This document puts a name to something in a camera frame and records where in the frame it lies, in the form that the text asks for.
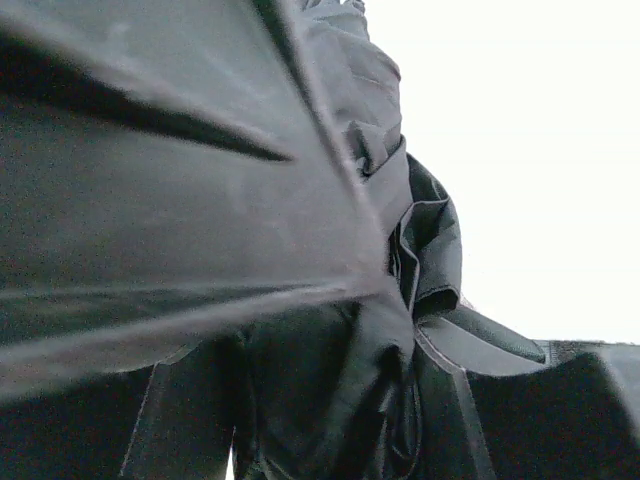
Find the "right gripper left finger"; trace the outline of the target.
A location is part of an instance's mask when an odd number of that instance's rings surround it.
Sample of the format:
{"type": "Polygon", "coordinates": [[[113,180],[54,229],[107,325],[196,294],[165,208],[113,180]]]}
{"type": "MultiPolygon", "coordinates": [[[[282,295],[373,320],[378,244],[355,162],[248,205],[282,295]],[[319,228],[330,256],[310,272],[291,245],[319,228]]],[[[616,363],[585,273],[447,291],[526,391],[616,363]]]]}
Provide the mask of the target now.
{"type": "Polygon", "coordinates": [[[225,329],[145,360],[125,352],[1,356],[4,479],[222,479],[242,380],[225,329]]]}

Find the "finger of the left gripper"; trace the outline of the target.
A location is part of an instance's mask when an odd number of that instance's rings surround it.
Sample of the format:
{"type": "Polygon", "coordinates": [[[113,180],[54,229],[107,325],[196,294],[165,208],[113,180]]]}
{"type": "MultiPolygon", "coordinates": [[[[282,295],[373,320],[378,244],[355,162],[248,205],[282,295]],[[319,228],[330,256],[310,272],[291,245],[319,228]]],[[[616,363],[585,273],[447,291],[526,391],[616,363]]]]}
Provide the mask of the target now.
{"type": "Polygon", "coordinates": [[[1,5],[1,396],[366,296],[386,235],[292,1],[1,5]]]}

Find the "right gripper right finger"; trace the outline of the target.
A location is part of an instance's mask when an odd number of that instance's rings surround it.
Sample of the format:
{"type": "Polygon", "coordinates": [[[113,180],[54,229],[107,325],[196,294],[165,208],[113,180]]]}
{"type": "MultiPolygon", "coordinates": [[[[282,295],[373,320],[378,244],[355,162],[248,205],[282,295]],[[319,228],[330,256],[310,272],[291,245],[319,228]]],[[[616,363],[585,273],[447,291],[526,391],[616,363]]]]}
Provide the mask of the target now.
{"type": "Polygon", "coordinates": [[[421,479],[636,479],[639,349],[491,375],[416,345],[421,479]]]}

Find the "black folding umbrella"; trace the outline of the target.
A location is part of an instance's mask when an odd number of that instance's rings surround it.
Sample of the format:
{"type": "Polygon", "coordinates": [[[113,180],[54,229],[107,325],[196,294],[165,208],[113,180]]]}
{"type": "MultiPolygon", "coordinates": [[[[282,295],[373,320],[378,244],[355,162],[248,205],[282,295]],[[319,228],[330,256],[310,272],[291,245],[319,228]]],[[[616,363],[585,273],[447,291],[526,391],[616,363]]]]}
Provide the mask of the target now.
{"type": "Polygon", "coordinates": [[[540,348],[466,306],[461,232],[441,183],[406,149],[400,72],[360,1],[297,5],[313,66],[387,236],[382,290],[242,331],[239,479],[494,479],[461,370],[428,329],[541,362],[540,348]]]}

